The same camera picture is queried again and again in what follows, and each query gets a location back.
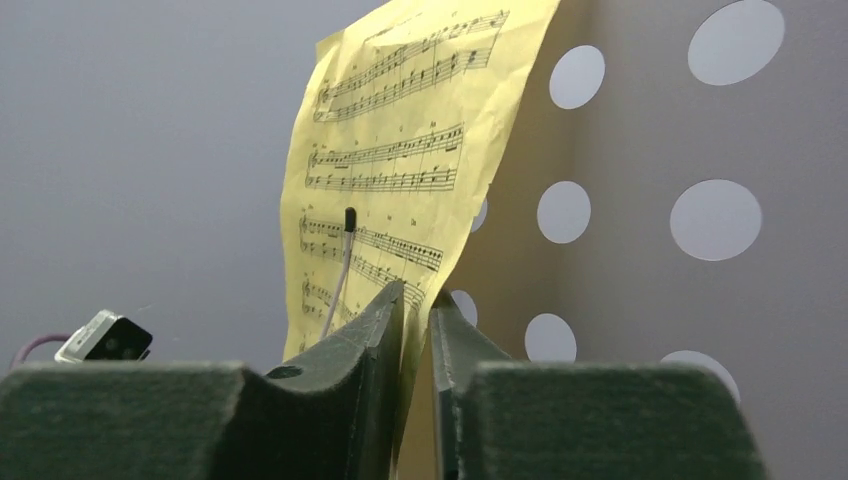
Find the yellow sheet music book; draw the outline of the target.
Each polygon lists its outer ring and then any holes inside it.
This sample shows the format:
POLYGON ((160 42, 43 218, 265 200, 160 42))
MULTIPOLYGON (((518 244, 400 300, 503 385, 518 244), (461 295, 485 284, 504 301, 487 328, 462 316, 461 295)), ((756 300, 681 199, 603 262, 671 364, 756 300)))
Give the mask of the yellow sheet music book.
POLYGON ((404 436, 428 314, 504 156, 556 1, 389 1, 316 47, 280 224, 292 358, 404 286, 404 436))

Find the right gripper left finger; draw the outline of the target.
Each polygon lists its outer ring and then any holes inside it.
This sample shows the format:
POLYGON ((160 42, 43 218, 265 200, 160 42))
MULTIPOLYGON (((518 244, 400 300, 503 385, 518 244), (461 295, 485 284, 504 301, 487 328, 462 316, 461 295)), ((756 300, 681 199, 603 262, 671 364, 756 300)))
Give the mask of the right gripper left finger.
POLYGON ((238 362, 29 363, 1 383, 5 479, 386 479, 401 282, 260 374, 238 362))

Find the white perforated music stand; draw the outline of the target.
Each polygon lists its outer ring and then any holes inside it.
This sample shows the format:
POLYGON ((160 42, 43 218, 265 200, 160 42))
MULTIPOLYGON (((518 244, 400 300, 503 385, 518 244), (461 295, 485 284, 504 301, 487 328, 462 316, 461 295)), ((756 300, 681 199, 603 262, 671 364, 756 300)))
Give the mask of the white perforated music stand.
POLYGON ((715 374, 847 475, 847 5, 564 1, 448 286, 532 363, 715 374))

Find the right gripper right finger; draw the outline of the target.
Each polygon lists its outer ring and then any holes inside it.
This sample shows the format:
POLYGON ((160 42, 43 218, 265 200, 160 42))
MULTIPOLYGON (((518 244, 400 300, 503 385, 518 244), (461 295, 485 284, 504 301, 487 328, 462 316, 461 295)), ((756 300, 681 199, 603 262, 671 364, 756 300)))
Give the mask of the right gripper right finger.
POLYGON ((686 364, 532 363, 430 312, 442 479, 764 479, 731 393, 686 364))

